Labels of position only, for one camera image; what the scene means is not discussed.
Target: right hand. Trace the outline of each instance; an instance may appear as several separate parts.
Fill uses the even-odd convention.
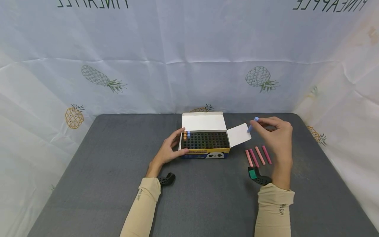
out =
[[[292,126],[289,122],[277,117],[270,117],[260,118],[258,122],[251,120],[250,124],[261,135],[278,159],[292,161]],[[268,126],[273,126],[276,129],[266,129]]]

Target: wrinkled white fabric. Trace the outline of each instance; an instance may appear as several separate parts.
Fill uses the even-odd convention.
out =
[[[97,115],[212,107],[300,114],[379,228],[378,3],[336,2],[1,1],[0,236],[27,235]]]

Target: box flap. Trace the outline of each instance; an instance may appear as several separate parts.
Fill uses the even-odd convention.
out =
[[[183,113],[182,127],[187,131],[226,130],[222,112]]]
[[[251,135],[247,132],[247,124],[241,124],[237,127],[228,129],[228,138],[230,147],[246,142],[251,139]]]

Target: pineapple print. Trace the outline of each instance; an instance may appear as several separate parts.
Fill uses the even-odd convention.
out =
[[[307,95],[309,98],[316,98],[318,96],[318,88],[317,86],[312,87],[312,90],[310,93]]]
[[[254,87],[260,87],[261,93],[269,93],[271,90],[275,90],[276,87],[278,87],[278,82],[276,81],[270,81],[270,72],[267,70],[267,68],[262,66],[257,66],[246,75],[246,81],[249,85]]]
[[[96,85],[100,86],[107,86],[111,88],[113,92],[116,92],[117,94],[119,92],[122,93],[122,89],[126,89],[124,87],[126,84],[122,84],[122,81],[116,81],[115,79],[113,81],[109,80],[109,78],[99,72],[98,70],[94,69],[93,67],[84,65],[81,68],[81,73],[84,76],[85,79],[89,80],[92,83],[95,83]]]
[[[326,136],[325,134],[319,134],[316,132],[316,130],[313,127],[308,126],[307,127],[310,133],[313,135],[313,138],[317,141],[317,143],[322,144],[323,146],[326,146]]]
[[[69,128],[77,129],[84,121],[83,114],[81,113],[84,109],[83,106],[77,106],[75,104],[71,106],[71,108],[66,110],[66,123]]]
[[[194,110],[191,110],[190,113],[192,112],[209,112],[209,111],[212,111],[214,109],[214,107],[212,105],[206,105],[205,107],[201,107],[201,108],[196,108]]]

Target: gray table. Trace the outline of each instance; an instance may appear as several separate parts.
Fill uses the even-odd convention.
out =
[[[299,116],[224,117],[231,128],[273,115],[293,125],[292,236],[379,236]],[[98,116],[28,236],[118,237],[150,160],[180,127],[181,115]],[[177,159],[165,165],[162,174],[173,172],[176,180],[162,188],[151,236],[253,236],[260,187],[248,177],[244,151],[261,145],[252,133],[227,159]]]

